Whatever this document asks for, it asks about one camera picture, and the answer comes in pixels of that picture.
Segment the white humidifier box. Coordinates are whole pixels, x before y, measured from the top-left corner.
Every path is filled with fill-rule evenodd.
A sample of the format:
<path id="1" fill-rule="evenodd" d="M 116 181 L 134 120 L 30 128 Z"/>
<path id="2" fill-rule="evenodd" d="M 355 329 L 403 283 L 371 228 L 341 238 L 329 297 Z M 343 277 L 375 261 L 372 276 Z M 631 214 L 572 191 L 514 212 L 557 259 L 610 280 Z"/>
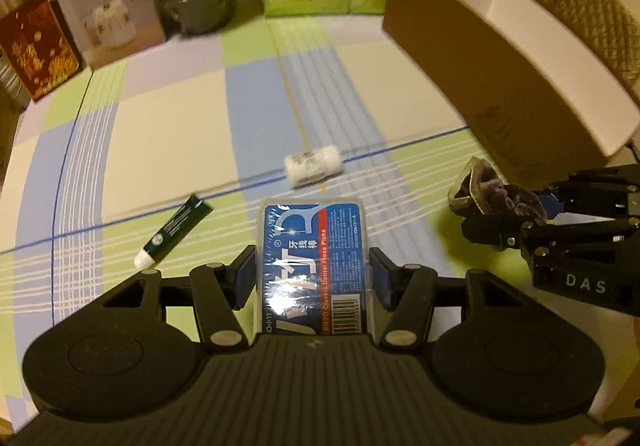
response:
<path id="1" fill-rule="evenodd" d="M 101 68 L 166 40 L 154 0 L 57 1 L 90 68 Z"/>

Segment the brown cardboard box white inside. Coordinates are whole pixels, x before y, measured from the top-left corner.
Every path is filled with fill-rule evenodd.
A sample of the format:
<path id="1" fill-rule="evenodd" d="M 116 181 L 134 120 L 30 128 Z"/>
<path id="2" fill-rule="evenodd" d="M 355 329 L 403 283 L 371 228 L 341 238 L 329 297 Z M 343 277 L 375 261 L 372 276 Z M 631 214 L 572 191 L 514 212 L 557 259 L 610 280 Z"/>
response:
<path id="1" fill-rule="evenodd" d="M 383 28 L 512 183 L 605 166 L 638 131 L 631 90 L 534 0 L 386 0 Z"/>

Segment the blue dental floss pick box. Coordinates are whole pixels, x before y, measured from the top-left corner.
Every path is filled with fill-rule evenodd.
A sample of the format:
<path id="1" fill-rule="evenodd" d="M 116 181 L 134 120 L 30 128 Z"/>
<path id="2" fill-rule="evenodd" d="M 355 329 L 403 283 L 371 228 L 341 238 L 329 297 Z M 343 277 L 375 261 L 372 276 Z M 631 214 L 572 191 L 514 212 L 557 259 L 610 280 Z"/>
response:
<path id="1" fill-rule="evenodd" d="M 373 332 L 363 204 L 355 198 L 271 198 L 257 226 L 255 328 L 264 334 Z"/>

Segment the white pill bottle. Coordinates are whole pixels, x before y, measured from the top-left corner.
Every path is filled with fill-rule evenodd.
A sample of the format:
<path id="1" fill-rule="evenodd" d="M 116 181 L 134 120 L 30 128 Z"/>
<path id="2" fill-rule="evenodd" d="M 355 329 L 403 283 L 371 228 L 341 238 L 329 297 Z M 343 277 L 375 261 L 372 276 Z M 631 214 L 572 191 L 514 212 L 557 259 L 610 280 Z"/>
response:
<path id="1" fill-rule="evenodd" d="M 341 152 L 336 146 L 288 155 L 283 165 L 288 183 L 294 189 L 340 175 L 343 170 Z"/>

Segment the dark snack wrapper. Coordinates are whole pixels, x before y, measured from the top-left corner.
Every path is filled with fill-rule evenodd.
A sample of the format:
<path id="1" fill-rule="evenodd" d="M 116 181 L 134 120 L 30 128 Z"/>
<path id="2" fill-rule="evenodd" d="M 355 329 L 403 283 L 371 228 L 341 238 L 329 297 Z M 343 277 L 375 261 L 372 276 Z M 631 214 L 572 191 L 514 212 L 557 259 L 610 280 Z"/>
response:
<path id="1" fill-rule="evenodd" d="M 458 216 L 521 216 L 547 219 L 535 193 L 502 181 L 485 159 L 472 157 L 447 193 L 451 212 Z"/>

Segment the checked tablecloth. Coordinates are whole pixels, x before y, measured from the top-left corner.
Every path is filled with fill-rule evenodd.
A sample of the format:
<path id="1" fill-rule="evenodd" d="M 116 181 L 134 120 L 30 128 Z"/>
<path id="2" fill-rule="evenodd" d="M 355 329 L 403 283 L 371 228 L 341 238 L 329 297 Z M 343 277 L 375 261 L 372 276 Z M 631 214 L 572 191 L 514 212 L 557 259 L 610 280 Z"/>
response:
<path id="1" fill-rule="evenodd" d="M 1 191 L 1 414 L 35 408 L 27 346 L 134 273 L 189 195 L 212 206 L 162 263 L 180 276 L 255 238 L 288 193 L 288 154 L 334 146 L 342 175 L 304 196 L 354 197 L 371 242 L 442 273 L 528 281 L 516 253 L 473 247 L 446 206 L 480 146 L 376 16 L 254 18 L 85 71 L 25 112 Z"/>

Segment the dark red gift box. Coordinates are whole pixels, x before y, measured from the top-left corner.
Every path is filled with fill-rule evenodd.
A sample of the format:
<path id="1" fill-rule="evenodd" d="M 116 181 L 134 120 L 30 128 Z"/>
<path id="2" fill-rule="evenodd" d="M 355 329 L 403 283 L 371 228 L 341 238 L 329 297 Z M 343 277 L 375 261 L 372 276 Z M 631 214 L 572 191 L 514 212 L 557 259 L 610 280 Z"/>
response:
<path id="1" fill-rule="evenodd" d="M 1 49 L 34 101 L 82 69 L 55 0 L 26 0 L 1 19 Z"/>

